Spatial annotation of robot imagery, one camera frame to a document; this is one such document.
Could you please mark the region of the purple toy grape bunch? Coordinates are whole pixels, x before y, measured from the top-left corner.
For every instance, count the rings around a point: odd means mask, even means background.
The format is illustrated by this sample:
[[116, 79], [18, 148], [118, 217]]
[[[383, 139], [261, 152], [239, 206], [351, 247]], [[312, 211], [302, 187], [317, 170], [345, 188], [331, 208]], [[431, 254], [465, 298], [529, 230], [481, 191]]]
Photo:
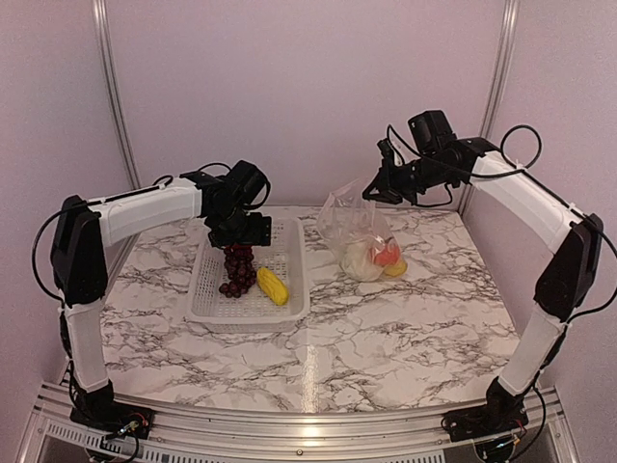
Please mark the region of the purple toy grape bunch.
[[227, 298], [240, 298], [256, 283], [255, 255], [251, 246], [232, 245], [224, 250], [227, 280], [219, 292]]

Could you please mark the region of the clear zip top bag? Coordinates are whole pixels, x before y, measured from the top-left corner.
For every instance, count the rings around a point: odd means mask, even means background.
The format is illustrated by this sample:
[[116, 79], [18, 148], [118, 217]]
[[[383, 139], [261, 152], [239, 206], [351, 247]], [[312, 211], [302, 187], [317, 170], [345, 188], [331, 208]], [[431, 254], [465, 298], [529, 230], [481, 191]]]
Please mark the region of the clear zip top bag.
[[[372, 246], [378, 239], [394, 237], [385, 216], [374, 203], [362, 198], [367, 185], [368, 179], [361, 177], [336, 189], [329, 194], [318, 214], [316, 228], [339, 266], [349, 244], [366, 241]], [[400, 252], [400, 259], [405, 260], [401, 248]]]

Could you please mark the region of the white toy cauliflower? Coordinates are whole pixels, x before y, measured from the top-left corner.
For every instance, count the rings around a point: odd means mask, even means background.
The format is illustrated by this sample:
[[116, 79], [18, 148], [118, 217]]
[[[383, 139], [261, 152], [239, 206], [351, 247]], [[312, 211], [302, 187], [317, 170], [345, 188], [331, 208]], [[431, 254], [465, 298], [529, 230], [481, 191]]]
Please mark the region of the white toy cauliflower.
[[381, 266], [372, 262], [371, 246], [366, 241], [349, 244], [342, 253], [340, 267], [350, 278], [359, 282], [372, 282], [382, 275]]

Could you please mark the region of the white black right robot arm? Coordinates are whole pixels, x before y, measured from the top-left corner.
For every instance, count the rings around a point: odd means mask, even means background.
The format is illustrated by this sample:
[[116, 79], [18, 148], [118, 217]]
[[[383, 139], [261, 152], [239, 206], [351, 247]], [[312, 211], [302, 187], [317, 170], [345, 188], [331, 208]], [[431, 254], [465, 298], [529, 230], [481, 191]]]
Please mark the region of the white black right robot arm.
[[381, 165], [363, 192], [370, 201], [417, 203], [434, 186], [465, 183], [504, 206], [545, 246], [548, 261], [533, 289], [533, 309], [512, 357], [490, 386], [477, 422], [497, 432], [515, 416], [515, 403], [553, 360], [594, 284], [604, 225], [548, 189], [526, 167], [507, 160], [483, 138], [429, 143], [403, 163], [390, 138], [377, 143]]

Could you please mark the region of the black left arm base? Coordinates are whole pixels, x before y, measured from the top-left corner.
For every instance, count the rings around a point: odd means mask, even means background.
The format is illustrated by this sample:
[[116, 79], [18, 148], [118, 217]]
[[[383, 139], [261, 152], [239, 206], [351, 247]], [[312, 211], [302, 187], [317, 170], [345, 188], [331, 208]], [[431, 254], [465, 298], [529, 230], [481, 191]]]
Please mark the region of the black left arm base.
[[132, 422], [137, 428], [133, 433], [139, 439], [146, 439], [151, 430], [154, 412], [147, 407], [130, 405], [115, 400], [113, 383], [93, 392], [86, 392], [76, 382], [69, 384], [69, 398], [72, 409], [70, 420], [90, 428], [107, 431], [120, 436], [120, 430]]

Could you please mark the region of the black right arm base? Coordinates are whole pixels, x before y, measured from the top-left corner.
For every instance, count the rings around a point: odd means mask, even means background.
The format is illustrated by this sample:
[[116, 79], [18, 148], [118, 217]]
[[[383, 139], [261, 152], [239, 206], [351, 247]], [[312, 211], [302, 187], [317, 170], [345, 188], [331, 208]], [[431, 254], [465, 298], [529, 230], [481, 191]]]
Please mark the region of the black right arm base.
[[482, 405], [451, 410], [443, 415], [441, 426], [451, 442], [461, 442], [520, 429], [528, 424], [523, 400], [526, 389], [511, 395], [494, 379]]

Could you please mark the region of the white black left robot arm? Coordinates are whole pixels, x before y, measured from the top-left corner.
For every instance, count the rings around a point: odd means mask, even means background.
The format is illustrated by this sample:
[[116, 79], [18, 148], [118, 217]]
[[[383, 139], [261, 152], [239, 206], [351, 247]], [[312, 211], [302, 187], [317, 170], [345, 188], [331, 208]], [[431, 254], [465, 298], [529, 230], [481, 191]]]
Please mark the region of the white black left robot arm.
[[79, 387], [90, 394], [86, 416], [102, 429], [121, 422], [121, 407], [106, 394], [100, 313], [109, 276], [105, 252], [125, 238], [171, 222], [202, 219], [214, 248], [268, 246], [272, 220], [259, 212], [271, 183], [256, 166], [240, 162], [222, 176], [193, 171], [116, 196], [63, 203], [50, 260], [67, 322], [69, 358]]

